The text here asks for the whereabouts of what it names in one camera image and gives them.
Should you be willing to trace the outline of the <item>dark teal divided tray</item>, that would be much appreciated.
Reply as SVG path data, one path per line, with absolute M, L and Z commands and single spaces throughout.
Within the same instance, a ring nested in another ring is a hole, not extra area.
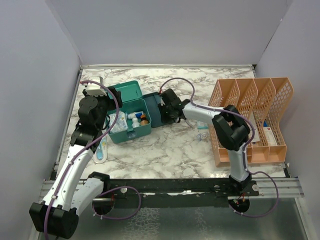
M 161 111 L 158 105 L 161 103 L 161 97 L 158 95 L 157 92 L 148 93 L 142 96 L 144 99 L 150 119 L 151 119 L 151 127 L 158 128 L 161 126 L 173 124 L 174 121 L 172 119 L 162 121 Z

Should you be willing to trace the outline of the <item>brown bottle orange cap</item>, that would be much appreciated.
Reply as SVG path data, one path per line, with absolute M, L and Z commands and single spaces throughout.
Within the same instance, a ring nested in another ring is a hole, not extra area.
M 147 119 L 147 116 L 145 114 L 142 114 L 140 116 L 140 125 L 141 126 L 145 126 L 145 125 L 148 125 L 149 124 L 149 121 Z

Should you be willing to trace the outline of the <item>white plastic bottle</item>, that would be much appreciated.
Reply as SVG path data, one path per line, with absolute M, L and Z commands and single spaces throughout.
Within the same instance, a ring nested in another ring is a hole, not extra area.
M 137 128 L 140 126 L 140 123 L 139 123 L 139 120 L 137 117 L 132 118 L 132 125 L 131 126 L 132 126 L 132 128 Z

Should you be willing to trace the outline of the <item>small bottle blue label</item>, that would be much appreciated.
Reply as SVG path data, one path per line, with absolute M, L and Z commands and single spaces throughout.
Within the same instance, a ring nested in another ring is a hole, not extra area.
M 129 114 L 127 115 L 127 118 L 130 119 L 130 120 L 132 120 L 133 118 L 140 119 L 143 114 L 144 114 L 143 111 L 132 112 L 132 113 L 129 113 Z

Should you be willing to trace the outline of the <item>teal medicine box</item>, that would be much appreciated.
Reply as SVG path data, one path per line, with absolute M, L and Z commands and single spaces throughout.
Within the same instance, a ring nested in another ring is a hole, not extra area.
M 124 131 L 109 133 L 112 142 L 120 144 L 149 135 L 152 131 L 151 118 L 146 102 L 142 99 L 143 95 L 139 83 L 136 80 L 131 80 L 125 83 L 118 83 L 113 87 L 121 93 L 122 107 L 119 111 L 122 111 L 127 115 L 126 122 L 128 128 Z M 134 112 L 143 112 L 146 115 L 149 124 L 132 128 L 132 119 L 128 119 L 128 114 Z

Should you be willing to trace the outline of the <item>blue gauze dressing pack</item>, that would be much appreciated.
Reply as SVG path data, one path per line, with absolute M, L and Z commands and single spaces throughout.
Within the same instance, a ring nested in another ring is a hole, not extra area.
M 109 119 L 109 126 L 111 126 L 115 122 L 114 126 L 110 130 L 111 134 L 122 132 L 128 129 L 127 115 L 123 111 L 119 111 L 117 119 L 116 113 L 110 114 Z

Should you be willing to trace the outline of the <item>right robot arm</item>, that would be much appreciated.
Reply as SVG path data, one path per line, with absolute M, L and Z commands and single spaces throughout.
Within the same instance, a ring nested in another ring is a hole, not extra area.
M 213 125 L 218 142 L 227 149 L 230 162 L 230 191 L 240 196 L 247 191 L 252 180 L 248 172 L 247 141 L 250 128 L 234 105 L 209 107 L 197 105 L 190 99 L 180 100 L 170 88 L 158 94 L 158 105 L 163 121 L 196 120 Z

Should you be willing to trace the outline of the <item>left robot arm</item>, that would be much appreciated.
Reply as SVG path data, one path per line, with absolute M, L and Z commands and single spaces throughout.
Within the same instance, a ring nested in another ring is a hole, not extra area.
M 63 167 L 43 200 L 34 202 L 29 209 L 35 229 L 45 238 L 53 235 L 69 239 L 94 197 L 106 197 L 111 190 L 108 177 L 100 173 L 91 176 L 80 189 L 77 185 L 101 139 L 110 131 L 105 123 L 108 112 L 119 113 L 123 105 L 121 93 L 99 84 L 97 89 L 87 86 L 83 95 Z

